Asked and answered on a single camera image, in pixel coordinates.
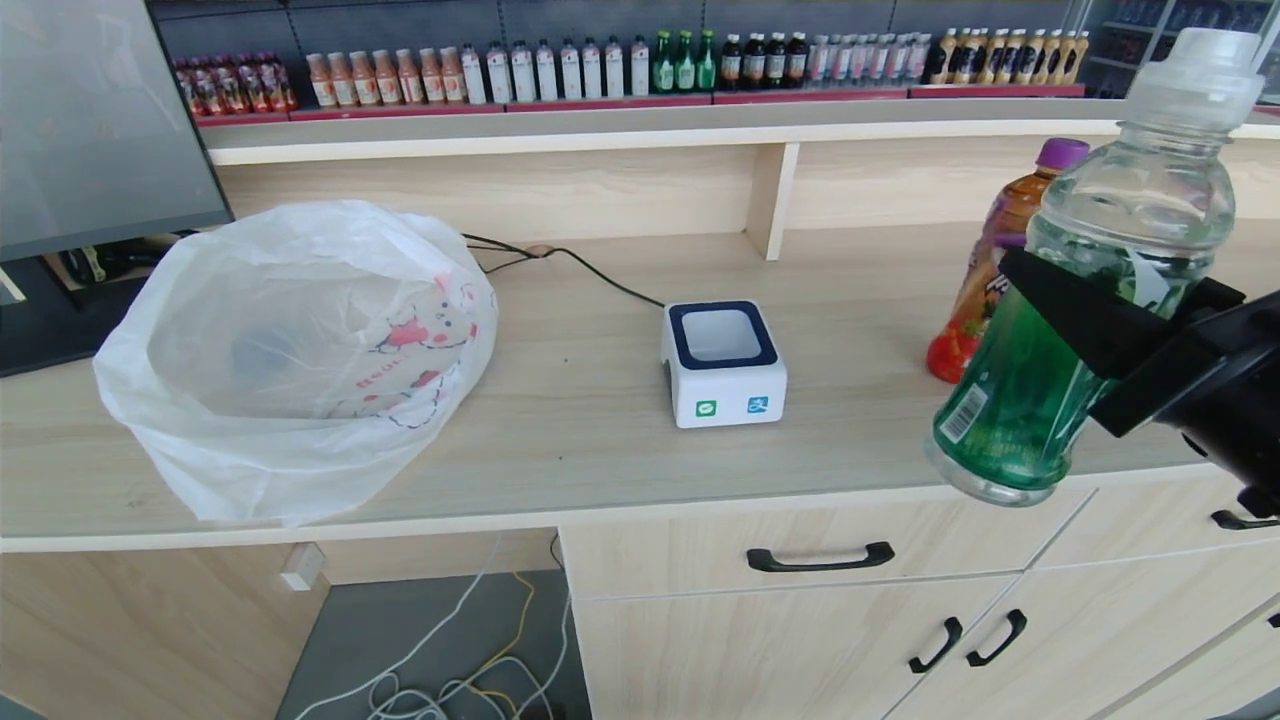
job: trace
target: barcode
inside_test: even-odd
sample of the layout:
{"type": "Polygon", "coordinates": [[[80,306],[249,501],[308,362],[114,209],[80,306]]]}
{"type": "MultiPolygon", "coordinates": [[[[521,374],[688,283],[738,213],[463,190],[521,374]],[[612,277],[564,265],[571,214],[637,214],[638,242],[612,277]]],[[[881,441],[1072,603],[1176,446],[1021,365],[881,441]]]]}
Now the barcode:
{"type": "Polygon", "coordinates": [[[960,400],[960,404],[951,411],[951,416],[942,423],[942,436],[951,442],[960,442],[960,438],[969,432],[973,421],[978,419],[978,414],[982,413],[986,405],[987,393],[978,386],[970,386],[969,391],[960,400]]]}

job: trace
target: drawer handle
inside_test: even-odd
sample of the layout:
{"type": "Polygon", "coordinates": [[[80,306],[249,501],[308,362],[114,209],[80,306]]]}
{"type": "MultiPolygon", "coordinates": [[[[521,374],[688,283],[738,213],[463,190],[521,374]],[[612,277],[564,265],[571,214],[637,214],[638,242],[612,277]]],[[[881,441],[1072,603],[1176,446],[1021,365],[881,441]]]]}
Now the drawer handle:
{"type": "Polygon", "coordinates": [[[1256,530],[1258,528],[1280,528],[1280,520],[1245,520],[1230,510],[1219,510],[1210,515],[1224,530],[1256,530]]]}
{"type": "Polygon", "coordinates": [[[874,568],[893,560],[893,547],[887,542],[867,544],[867,557],[852,562],[814,562],[813,565],[787,565],[778,562],[773,553],[763,547],[746,551],[746,564],[762,573],[819,573],[826,570],[856,570],[874,568]]]}
{"type": "Polygon", "coordinates": [[[1027,629],[1027,616],[1023,615],[1021,610],[1010,610],[1009,615],[1005,615],[1005,619],[1007,619],[1009,624],[1012,626],[1012,630],[1009,633],[1009,637],[1005,638],[1005,642],[1000,643],[1000,647],[993,650],[991,655],[988,655],[987,657],[978,655],[977,650],[970,651],[969,655],[964,656],[965,660],[969,661],[970,667],[982,667],[984,665],[991,665],[991,662],[997,657],[1000,657],[1000,653],[1005,652],[1005,650],[1009,646],[1014,644],[1014,641],[1018,639],[1018,635],[1023,634],[1023,630],[1027,629]]]}
{"type": "Polygon", "coordinates": [[[947,629],[946,644],[943,644],[942,650],[940,650],[938,653],[933,656],[933,660],[928,662],[920,662],[919,657],[913,657],[906,664],[906,666],[911,669],[911,673],[915,673],[916,675],[923,675],[928,673],[929,670],[933,669],[934,665],[938,664],[940,660],[942,660],[943,657],[946,657],[948,652],[951,652],[951,648],[954,648],[956,643],[960,642],[960,635],[964,633],[964,626],[960,625],[960,620],[957,618],[947,618],[946,620],[942,621],[942,626],[947,629]]]}

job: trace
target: white plastic bag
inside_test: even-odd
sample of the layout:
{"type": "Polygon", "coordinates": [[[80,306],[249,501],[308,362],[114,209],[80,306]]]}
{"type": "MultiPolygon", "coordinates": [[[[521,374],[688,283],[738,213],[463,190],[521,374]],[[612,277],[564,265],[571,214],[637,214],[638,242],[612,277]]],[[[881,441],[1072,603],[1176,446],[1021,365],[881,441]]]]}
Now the white plastic bag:
{"type": "Polygon", "coordinates": [[[358,506],[421,452],[497,328],[453,228],[308,202],[178,242],[93,372],[198,519],[300,524],[358,506]]]}

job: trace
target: white bottle cap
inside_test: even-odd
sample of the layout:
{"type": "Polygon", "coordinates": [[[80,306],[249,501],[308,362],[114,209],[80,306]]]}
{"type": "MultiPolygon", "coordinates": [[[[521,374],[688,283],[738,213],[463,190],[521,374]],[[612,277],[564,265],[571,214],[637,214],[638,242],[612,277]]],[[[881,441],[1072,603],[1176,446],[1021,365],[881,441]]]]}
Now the white bottle cap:
{"type": "Polygon", "coordinates": [[[1244,123],[1262,94],[1265,78],[1253,72],[1261,40],[1252,32],[1183,29],[1167,59],[1138,70],[1121,106],[1121,119],[1231,132],[1244,123]]]}

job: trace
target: floor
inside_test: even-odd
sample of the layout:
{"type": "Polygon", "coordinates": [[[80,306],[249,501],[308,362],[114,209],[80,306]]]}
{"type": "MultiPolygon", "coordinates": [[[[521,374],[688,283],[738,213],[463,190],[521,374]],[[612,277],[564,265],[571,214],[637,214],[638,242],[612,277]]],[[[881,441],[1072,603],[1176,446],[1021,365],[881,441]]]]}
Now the floor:
{"type": "MultiPolygon", "coordinates": [[[[527,573],[536,588],[525,630],[512,648],[539,679],[545,682],[561,651],[561,619],[567,587],[559,570],[527,573]]],[[[329,592],[311,638],[294,670],[276,720],[294,720],[308,705],[361,685],[403,657],[436,623],[453,611],[471,578],[408,580],[339,585],[329,592]]],[[[509,643],[520,626],[520,610],[529,591],[513,575],[485,577],[448,623],[399,671],[402,687],[438,693],[449,679],[465,678],[509,643]]],[[[570,618],[564,662],[548,689],[557,706],[557,720],[589,720],[586,687],[570,618]]],[[[515,666],[498,666],[477,684],[486,691],[509,694],[516,705],[534,688],[515,666]]],[[[389,692],[379,693],[379,701],[389,692]]],[[[500,698],[503,716],[512,708],[500,698]]],[[[369,716],[367,691],[356,693],[306,715],[306,720],[364,720],[369,716]]],[[[404,703],[410,711],[421,703],[404,703]]],[[[483,700],[461,692],[447,706],[449,720],[493,720],[495,712],[483,700]]]]}

